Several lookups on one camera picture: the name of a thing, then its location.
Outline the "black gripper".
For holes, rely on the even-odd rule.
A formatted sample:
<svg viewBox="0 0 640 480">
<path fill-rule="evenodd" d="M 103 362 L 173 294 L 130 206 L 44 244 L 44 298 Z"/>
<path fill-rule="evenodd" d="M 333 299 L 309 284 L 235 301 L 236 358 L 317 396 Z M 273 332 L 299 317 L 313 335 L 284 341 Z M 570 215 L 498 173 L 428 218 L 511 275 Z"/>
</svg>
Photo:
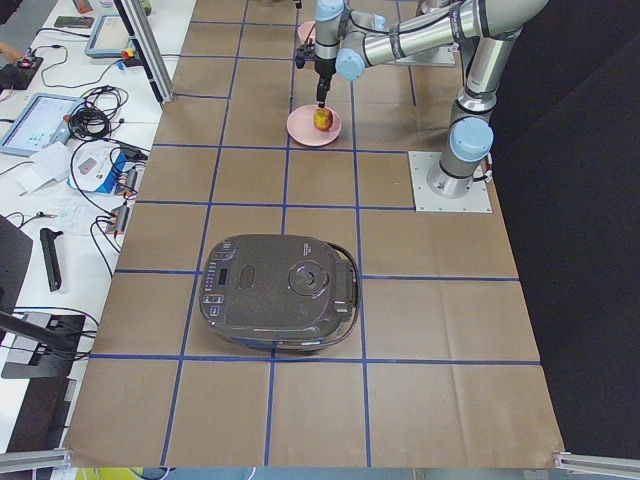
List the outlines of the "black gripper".
<svg viewBox="0 0 640 480">
<path fill-rule="evenodd" d="M 303 43 L 295 51 L 294 61 L 298 69 L 302 69 L 308 60 L 314 62 L 314 70 L 319 76 L 316 87 L 316 104 L 318 107 L 326 106 L 326 98 L 331 88 L 331 81 L 336 74 L 337 53 L 337 43 L 332 45 Z"/>
</svg>

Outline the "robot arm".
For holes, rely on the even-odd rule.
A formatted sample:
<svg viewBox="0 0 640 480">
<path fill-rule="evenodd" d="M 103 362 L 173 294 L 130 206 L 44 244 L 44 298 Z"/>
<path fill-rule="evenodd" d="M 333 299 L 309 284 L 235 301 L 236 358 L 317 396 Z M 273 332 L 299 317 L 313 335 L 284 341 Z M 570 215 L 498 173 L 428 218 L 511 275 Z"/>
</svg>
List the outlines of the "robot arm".
<svg viewBox="0 0 640 480">
<path fill-rule="evenodd" d="M 494 141 L 489 121 L 514 43 L 545 6 L 543 1 L 421 1 L 414 18 L 388 25 L 384 17 L 356 11 L 344 1 L 317 2 L 315 128 L 324 130 L 333 121 L 325 105 L 333 76 L 355 81 L 369 67 L 456 44 L 468 72 L 452 105 L 446 147 L 426 182 L 441 197 L 463 197 Z"/>
</svg>

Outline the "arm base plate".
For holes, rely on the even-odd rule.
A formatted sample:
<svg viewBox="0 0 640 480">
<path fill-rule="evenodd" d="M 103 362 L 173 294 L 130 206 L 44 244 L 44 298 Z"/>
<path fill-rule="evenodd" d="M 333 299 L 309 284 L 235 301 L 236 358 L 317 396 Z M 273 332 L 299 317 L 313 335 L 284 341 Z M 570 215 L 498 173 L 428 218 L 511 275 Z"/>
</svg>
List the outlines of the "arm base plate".
<svg viewBox="0 0 640 480">
<path fill-rule="evenodd" d="M 458 46 L 449 44 L 412 54 L 396 60 L 395 63 L 405 66 L 454 67 L 457 52 Z"/>
<path fill-rule="evenodd" d="M 475 182 L 462 197 L 449 199 L 436 193 L 427 181 L 427 175 L 435 166 L 440 152 L 409 151 L 414 207 L 420 213 L 479 213 L 492 212 L 488 187 L 485 182 Z"/>
</svg>

